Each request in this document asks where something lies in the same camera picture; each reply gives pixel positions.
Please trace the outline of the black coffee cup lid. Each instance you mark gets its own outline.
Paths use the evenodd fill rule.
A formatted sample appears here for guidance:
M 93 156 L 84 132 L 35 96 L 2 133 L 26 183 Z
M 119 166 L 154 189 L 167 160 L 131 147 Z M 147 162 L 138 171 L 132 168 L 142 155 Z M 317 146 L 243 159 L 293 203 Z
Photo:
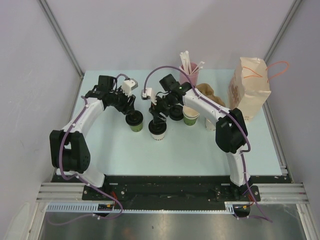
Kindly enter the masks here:
M 143 119 L 143 114 L 138 110 L 125 116 L 126 123 L 131 127 L 140 125 Z

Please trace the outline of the brown paper takeout bag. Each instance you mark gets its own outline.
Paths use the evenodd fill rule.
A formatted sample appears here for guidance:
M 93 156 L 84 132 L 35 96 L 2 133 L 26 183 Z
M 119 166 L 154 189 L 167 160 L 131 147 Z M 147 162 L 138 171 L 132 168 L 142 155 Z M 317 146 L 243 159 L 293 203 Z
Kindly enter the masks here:
M 268 76 L 268 70 L 278 64 L 285 64 L 285 69 Z M 229 108 L 239 109 L 246 122 L 252 121 L 272 92 L 270 80 L 285 73 L 289 66 L 287 61 L 266 65 L 258 57 L 240 57 L 228 85 Z

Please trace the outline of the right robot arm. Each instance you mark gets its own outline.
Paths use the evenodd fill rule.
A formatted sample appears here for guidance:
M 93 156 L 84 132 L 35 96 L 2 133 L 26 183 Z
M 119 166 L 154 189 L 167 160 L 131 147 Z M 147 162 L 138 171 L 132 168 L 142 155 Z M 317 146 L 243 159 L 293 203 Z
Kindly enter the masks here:
M 143 100 L 151 100 L 149 112 L 152 120 L 148 129 L 152 137 L 159 139 L 165 135 L 167 117 L 170 110 L 177 105 L 189 107 L 204 116 L 215 125 L 215 142 L 226 153 L 230 180 L 233 183 L 230 194 L 235 200 L 242 201 L 248 196 L 251 186 L 251 176 L 244 166 L 244 146 L 250 144 L 242 112 L 238 108 L 230 110 L 215 103 L 191 83 L 180 84 L 171 74 L 162 78 L 159 83 L 167 93 L 163 97 L 157 96 L 153 89 L 147 86 L 141 91 Z

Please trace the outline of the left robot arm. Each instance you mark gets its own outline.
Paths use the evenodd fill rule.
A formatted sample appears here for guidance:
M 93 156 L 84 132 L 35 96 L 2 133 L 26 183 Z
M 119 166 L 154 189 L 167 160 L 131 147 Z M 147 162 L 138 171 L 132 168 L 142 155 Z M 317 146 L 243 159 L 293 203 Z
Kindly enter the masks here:
M 93 194 L 100 200 L 110 196 L 111 188 L 104 184 L 105 175 L 91 162 L 86 135 L 107 107 L 125 116 L 133 114 L 136 97 L 132 91 L 137 87 L 138 82 L 128 76 L 121 85 L 117 77 L 99 76 L 98 83 L 82 96 L 84 105 L 77 116 L 49 135 L 51 162 L 61 177 L 66 181 L 77 178 L 87 186 L 94 186 Z

